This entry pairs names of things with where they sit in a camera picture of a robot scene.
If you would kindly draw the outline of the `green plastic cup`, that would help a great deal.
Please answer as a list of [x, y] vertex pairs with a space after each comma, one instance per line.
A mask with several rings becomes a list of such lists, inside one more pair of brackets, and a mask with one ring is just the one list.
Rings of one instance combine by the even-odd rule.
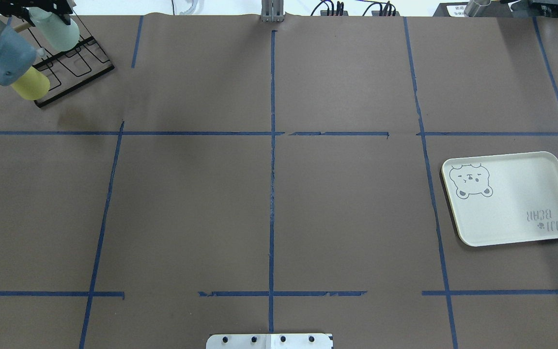
[[34, 26], [57, 51], [69, 51], [79, 42], [80, 30], [76, 22], [67, 25], [56, 14], [40, 7], [29, 7], [29, 16]]

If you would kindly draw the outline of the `white bear print tray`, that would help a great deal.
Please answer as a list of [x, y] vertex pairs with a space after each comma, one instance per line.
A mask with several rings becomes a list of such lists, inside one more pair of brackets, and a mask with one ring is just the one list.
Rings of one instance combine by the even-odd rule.
[[453, 158], [441, 166], [458, 236], [470, 247], [558, 239], [558, 158]]

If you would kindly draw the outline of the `yellow plastic cup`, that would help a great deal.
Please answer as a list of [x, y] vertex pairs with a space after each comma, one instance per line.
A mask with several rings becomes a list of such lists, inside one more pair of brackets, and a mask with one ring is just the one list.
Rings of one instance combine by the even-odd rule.
[[14, 81], [11, 87], [23, 99], [36, 101], [48, 93], [50, 81], [47, 76], [32, 66]]

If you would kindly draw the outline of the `silver metal cylinder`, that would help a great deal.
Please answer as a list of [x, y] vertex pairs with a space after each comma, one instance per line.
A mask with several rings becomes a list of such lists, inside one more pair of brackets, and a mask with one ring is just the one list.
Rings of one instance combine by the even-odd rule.
[[468, 0], [464, 15], [466, 17], [482, 17], [491, 3], [491, 0]]

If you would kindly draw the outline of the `aluminium frame post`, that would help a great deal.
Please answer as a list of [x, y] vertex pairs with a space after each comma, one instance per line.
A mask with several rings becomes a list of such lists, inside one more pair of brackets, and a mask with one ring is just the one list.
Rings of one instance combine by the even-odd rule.
[[262, 0], [261, 21], [279, 23], [285, 20], [284, 0]]

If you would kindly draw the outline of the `white metal base plate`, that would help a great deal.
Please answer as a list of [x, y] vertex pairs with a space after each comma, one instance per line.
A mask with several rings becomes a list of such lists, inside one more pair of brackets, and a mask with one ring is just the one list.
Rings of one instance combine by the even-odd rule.
[[326, 333], [217, 334], [206, 341], [206, 349], [333, 349]]

